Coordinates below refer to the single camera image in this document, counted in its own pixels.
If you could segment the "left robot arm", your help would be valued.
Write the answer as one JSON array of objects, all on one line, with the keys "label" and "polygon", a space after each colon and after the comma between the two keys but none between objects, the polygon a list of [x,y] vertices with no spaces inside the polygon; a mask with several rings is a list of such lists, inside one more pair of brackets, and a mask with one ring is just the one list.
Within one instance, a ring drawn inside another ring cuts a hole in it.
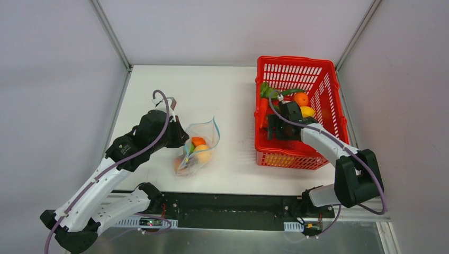
[{"label": "left robot arm", "polygon": [[40,220],[62,248],[82,253],[117,222],[144,211],[160,212],[163,194],[151,183],[139,184],[131,194],[108,206],[101,203],[153,153],[180,148],[188,139],[172,109],[149,111],[130,132],[113,141],[77,193],[60,208],[45,210]]}]

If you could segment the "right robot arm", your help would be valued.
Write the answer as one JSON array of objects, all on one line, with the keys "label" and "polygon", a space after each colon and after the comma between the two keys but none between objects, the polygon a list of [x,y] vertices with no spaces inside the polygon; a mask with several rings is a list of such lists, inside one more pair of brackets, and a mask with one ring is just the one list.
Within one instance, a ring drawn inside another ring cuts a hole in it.
[{"label": "right robot arm", "polygon": [[386,212],[382,177],[372,150],[360,150],[344,143],[313,117],[303,117],[295,102],[282,102],[280,110],[269,115],[267,121],[269,139],[301,141],[314,148],[335,168],[333,184],[306,192],[308,198],[300,203],[304,215],[313,217],[326,205],[367,209],[364,202],[377,197],[382,202],[379,214]]}]

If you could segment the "yellow orange with leaf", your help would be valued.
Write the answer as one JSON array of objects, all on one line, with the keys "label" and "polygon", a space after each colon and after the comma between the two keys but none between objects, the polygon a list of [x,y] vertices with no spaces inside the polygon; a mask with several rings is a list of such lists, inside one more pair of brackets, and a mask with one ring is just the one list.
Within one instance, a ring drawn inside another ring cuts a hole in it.
[{"label": "yellow orange with leaf", "polygon": [[199,164],[208,163],[213,157],[213,150],[206,144],[195,147],[194,155]]}]

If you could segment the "orange tangerine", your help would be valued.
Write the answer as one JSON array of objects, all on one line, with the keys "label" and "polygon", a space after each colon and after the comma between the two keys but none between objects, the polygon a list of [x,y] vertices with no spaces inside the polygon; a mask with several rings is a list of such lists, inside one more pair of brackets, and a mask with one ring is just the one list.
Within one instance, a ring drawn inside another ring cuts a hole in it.
[{"label": "orange tangerine", "polygon": [[194,147],[207,144],[206,140],[202,137],[192,137],[191,143],[192,145],[194,145]]}]

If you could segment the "clear zip top bag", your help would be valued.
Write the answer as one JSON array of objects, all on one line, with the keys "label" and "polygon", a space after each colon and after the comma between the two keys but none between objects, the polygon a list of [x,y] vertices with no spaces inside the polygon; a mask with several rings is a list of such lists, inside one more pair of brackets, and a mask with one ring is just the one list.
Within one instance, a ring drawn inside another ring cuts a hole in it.
[{"label": "clear zip top bag", "polygon": [[214,157],[215,148],[220,142],[220,130],[215,119],[194,123],[188,126],[189,138],[178,150],[174,159],[177,176],[189,176],[208,164]]}]

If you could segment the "peach fruit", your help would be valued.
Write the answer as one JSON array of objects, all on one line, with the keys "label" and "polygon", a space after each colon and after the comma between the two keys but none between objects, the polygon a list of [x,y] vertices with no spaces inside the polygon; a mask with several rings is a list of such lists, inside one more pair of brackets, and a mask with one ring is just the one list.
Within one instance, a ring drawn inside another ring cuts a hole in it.
[{"label": "peach fruit", "polygon": [[174,167],[176,174],[180,174],[181,171],[186,169],[184,159],[180,158],[180,157],[176,157],[173,162],[173,167]]}]

